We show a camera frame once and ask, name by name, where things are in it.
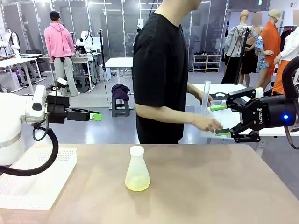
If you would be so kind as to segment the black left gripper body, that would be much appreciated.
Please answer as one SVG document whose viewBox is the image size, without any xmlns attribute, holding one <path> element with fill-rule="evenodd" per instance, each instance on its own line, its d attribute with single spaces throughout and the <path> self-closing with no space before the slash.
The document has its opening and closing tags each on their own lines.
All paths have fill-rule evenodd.
<svg viewBox="0 0 299 224">
<path fill-rule="evenodd" d="M 70 98 L 63 96 L 47 96 L 48 122 L 50 124 L 63 124 L 70 107 Z"/>
</svg>

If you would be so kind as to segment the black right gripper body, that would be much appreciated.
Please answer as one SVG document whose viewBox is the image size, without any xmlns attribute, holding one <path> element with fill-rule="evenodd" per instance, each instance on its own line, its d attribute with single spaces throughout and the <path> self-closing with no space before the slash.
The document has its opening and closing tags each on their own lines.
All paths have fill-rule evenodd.
<svg viewBox="0 0 299 224">
<path fill-rule="evenodd" d="M 252 99 L 243 108 L 242 125 L 254 131 L 292 126 L 297 118 L 295 101 L 284 95 Z"/>
</svg>

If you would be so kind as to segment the person's left hand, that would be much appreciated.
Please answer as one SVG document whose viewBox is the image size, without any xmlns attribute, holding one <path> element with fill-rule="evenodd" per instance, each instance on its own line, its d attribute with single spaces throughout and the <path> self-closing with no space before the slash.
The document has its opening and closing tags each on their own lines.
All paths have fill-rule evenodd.
<svg viewBox="0 0 299 224">
<path fill-rule="evenodd" d="M 198 93 L 198 99 L 202 102 L 204 99 L 207 99 L 208 102 L 210 103 L 211 101 L 213 101 L 213 98 L 211 95 L 204 93 L 203 91 L 199 91 Z"/>
</svg>

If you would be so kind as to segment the person's right hand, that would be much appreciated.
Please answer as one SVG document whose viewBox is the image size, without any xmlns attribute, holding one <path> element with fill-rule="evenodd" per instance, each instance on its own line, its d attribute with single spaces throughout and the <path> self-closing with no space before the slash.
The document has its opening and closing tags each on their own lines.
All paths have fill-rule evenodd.
<svg viewBox="0 0 299 224">
<path fill-rule="evenodd" d="M 223 129 L 223 126 L 213 117 L 201 114 L 193 114 L 192 124 L 198 129 L 214 133 L 215 130 Z"/>
</svg>

